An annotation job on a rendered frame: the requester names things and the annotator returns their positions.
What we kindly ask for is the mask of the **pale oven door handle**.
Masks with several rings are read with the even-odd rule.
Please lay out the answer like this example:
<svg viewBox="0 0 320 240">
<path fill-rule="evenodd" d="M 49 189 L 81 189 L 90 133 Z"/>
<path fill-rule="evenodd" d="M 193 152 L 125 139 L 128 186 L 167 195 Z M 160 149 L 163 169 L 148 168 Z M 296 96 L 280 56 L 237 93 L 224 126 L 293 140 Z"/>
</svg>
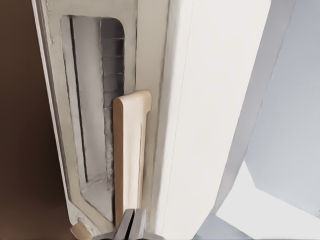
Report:
<svg viewBox="0 0 320 240">
<path fill-rule="evenodd" d="M 112 101 L 114 212 L 118 227 L 126 209 L 142 205 L 149 90 L 138 90 Z"/>
</svg>

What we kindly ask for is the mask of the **white oven door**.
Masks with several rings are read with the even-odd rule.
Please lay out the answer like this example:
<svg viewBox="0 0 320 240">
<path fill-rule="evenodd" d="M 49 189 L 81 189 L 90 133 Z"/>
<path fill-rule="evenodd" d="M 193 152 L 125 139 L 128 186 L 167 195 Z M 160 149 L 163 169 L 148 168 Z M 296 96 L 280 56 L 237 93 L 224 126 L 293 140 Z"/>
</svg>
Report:
<svg viewBox="0 0 320 240">
<path fill-rule="evenodd" d="M 67 211 L 115 226 L 113 99 L 152 96 L 141 207 L 149 226 L 170 0 L 32 0 Z"/>
</svg>

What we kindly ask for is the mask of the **pale oven foot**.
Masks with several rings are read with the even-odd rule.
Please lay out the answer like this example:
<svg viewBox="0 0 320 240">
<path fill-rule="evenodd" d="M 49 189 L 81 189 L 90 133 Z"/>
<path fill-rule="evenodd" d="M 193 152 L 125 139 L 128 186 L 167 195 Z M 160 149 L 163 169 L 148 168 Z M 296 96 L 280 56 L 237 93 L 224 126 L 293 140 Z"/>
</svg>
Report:
<svg viewBox="0 0 320 240">
<path fill-rule="evenodd" d="M 92 234 L 83 223 L 82 219 L 79 218 L 76 224 L 70 227 L 70 232 L 77 240 L 91 240 Z"/>
</svg>

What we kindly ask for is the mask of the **white oven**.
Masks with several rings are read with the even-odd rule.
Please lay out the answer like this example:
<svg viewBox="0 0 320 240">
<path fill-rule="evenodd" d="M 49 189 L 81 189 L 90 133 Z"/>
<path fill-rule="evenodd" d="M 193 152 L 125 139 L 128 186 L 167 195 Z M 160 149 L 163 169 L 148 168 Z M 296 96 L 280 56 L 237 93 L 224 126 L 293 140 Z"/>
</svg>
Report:
<svg viewBox="0 0 320 240">
<path fill-rule="evenodd" d="M 271 0 L 170 0 L 150 229 L 190 240 L 214 207 Z"/>
</svg>

